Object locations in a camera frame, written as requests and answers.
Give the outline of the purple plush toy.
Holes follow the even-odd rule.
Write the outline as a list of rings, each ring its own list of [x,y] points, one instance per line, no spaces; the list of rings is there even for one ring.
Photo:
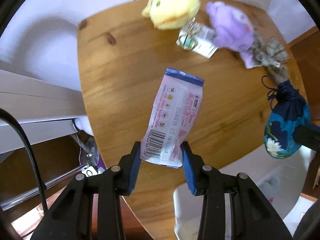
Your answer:
[[[261,64],[253,56],[255,31],[247,15],[239,8],[221,1],[208,2],[205,10],[216,32],[213,43],[219,48],[238,52],[245,68],[260,67]]]

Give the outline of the pink tissue packet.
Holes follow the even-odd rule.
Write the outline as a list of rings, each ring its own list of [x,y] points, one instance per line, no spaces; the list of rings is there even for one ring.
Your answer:
[[[204,80],[167,68],[153,102],[148,129],[141,142],[140,158],[156,165],[178,168],[180,148],[199,114]]]

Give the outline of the grey plaid bow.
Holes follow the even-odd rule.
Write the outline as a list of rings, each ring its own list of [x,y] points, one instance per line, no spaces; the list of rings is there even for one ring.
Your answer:
[[[285,47],[274,37],[264,43],[257,29],[254,30],[254,42],[251,46],[253,59],[264,66],[277,83],[282,83],[289,78],[289,72],[284,62],[290,59]]]

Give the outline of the blue drawstring pouch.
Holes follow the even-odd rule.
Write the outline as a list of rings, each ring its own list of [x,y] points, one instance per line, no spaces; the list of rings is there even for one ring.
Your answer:
[[[295,89],[290,80],[276,83],[271,76],[274,87],[261,83],[267,88],[271,114],[264,128],[264,146],[267,153],[275,159],[285,159],[296,153],[302,144],[294,140],[295,129],[310,123],[311,114],[307,101]]]

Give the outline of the white small carton box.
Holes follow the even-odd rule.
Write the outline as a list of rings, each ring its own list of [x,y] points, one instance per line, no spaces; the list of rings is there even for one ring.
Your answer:
[[[218,46],[214,44],[215,38],[214,29],[197,22],[193,17],[180,29],[176,45],[209,59],[218,50]]]

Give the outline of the white plastic tray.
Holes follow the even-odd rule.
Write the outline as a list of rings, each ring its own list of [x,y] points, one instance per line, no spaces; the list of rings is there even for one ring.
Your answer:
[[[178,239],[319,239],[319,204],[290,229],[285,217],[306,179],[306,150],[277,160],[262,147],[218,170],[184,142],[186,183],[174,191]]]

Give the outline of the purple garment steamer base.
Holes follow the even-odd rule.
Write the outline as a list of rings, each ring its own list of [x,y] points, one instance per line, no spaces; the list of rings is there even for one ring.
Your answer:
[[[106,170],[106,166],[93,137],[89,137],[81,147],[80,164],[86,164],[86,167],[81,169],[81,172],[86,177],[102,174]]]

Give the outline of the yellow duck plush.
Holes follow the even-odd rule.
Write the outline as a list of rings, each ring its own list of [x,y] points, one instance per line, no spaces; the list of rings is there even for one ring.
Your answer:
[[[142,16],[156,29],[180,29],[196,16],[200,5],[200,0],[148,0]]]

